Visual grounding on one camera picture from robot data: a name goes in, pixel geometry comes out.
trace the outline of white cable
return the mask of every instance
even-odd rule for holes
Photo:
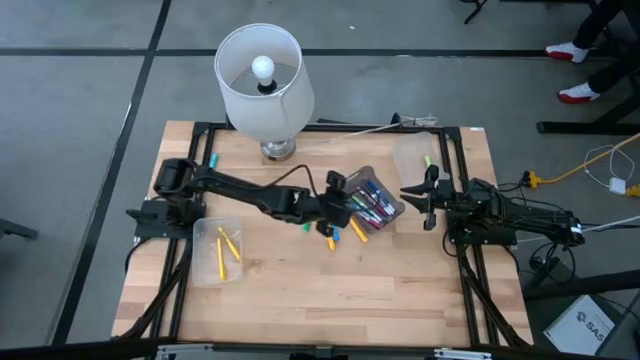
[[[634,216],[634,217],[630,217],[630,218],[624,219],[624,220],[614,221],[614,222],[611,222],[611,223],[608,223],[608,224],[604,224],[604,225],[598,225],[598,226],[590,227],[588,229],[583,229],[582,232],[586,233],[586,232],[589,232],[589,231],[596,231],[596,230],[606,229],[606,228],[611,227],[611,226],[625,224],[625,223],[636,221],[636,220],[640,220],[640,215],[637,215],[637,216]],[[526,242],[530,242],[530,241],[543,240],[543,239],[548,239],[548,238],[546,236],[538,236],[538,237],[534,237],[534,238],[531,238],[531,239],[518,240],[518,244],[526,243]]]
[[[631,158],[629,157],[629,155],[625,154],[622,152],[622,150],[614,147],[613,151],[611,152],[611,156],[609,157],[609,170],[611,171],[611,174],[613,174],[613,176],[617,177],[618,179],[622,179],[620,176],[616,175],[615,172],[613,172],[613,154],[615,154],[617,152],[619,152],[620,154],[622,154],[624,157],[627,158],[627,160],[629,160],[629,162],[631,163],[631,171],[629,171],[629,176],[627,176],[627,180],[629,181],[631,180],[631,176],[633,175],[633,171],[636,169],[636,163],[633,162],[633,160],[631,160]]]
[[[591,154],[592,152],[596,151],[596,150],[600,150],[600,149],[608,149],[608,148],[612,148],[613,151],[611,151],[611,155],[609,156],[609,171],[611,172],[611,175],[613,175],[613,177],[618,178],[618,179],[622,179],[620,176],[618,176],[614,171],[613,171],[613,154],[617,152],[619,152],[620,154],[622,154],[622,156],[626,157],[627,160],[629,160],[629,162],[631,163],[631,171],[629,171],[629,176],[627,177],[626,181],[631,180],[631,176],[633,176],[633,172],[636,168],[636,164],[633,162],[633,160],[629,157],[629,155],[625,154],[624,152],[622,152],[622,150],[620,150],[619,148],[613,146],[613,145],[604,145],[604,146],[599,146],[597,148],[591,149],[589,151],[587,151],[587,153],[584,155],[584,172],[589,175],[590,178],[592,178],[593,180],[595,180],[598,184],[606,187],[607,189],[609,188],[609,185],[603,183],[602,181],[598,180],[595,176],[593,176],[591,174],[591,172],[589,171],[589,169],[587,169],[587,161],[589,160],[589,154]]]
[[[367,130],[363,130],[363,131],[359,131],[359,132],[355,132],[355,133],[350,133],[350,134],[345,134],[345,135],[340,135],[340,136],[336,136],[333,137],[331,139],[326,139],[326,140],[317,140],[314,143],[332,143],[334,141],[337,140],[342,140],[348,137],[353,137],[353,136],[358,136],[358,135],[362,135],[362,134],[368,134],[368,133],[372,133],[372,132],[376,132],[376,131],[380,131],[380,130],[385,130],[385,129],[389,129],[392,127],[396,127],[399,125],[406,125],[406,124],[412,124],[412,125],[420,125],[420,126],[433,126],[436,122],[438,122],[438,118],[435,116],[431,116],[431,114],[429,114],[429,116],[427,117],[422,117],[422,118],[411,118],[411,117],[407,117],[407,116],[400,116],[400,118],[402,119],[400,122],[397,122],[395,124],[390,124],[390,125],[384,125],[384,126],[380,126],[377,128],[373,128],[373,129],[367,129]]]

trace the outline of power adapter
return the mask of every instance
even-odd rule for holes
[[[609,180],[609,191],[614,194],[624,195],[627,191],[627,182],[620,178],[612,177]]]

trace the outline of person's foot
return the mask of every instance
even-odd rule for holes
[[[572,42],[547,46],[544,52],[552,59],[569,60],[574,64],[584,61],[589,53],[589,49],[580,49],[573,45]]]
[[[558,99],[565,104],[584,104],[599,97],[600,94],[591,90],[588,82],[570,89],[561,90],[558,93]]]

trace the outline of white lampshade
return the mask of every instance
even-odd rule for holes
[[[315,98],[300,45],[284,29],[251,24],[235,30],[218,48],[215,71],[229,120],[243,135],[263,143],[289,141],[311,119]],[[256,92],[260,82],[270,82],[270,71],[277,88]],[[246,90],[237,86],[241,77],[250,83]]]

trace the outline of light bulb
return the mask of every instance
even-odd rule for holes
[[[271,85],[271,77],[273,76],[274,67],[273,60],[264,55],[260,55],[253,59],[253,62],[251,63],[251,70],[262,86]]]

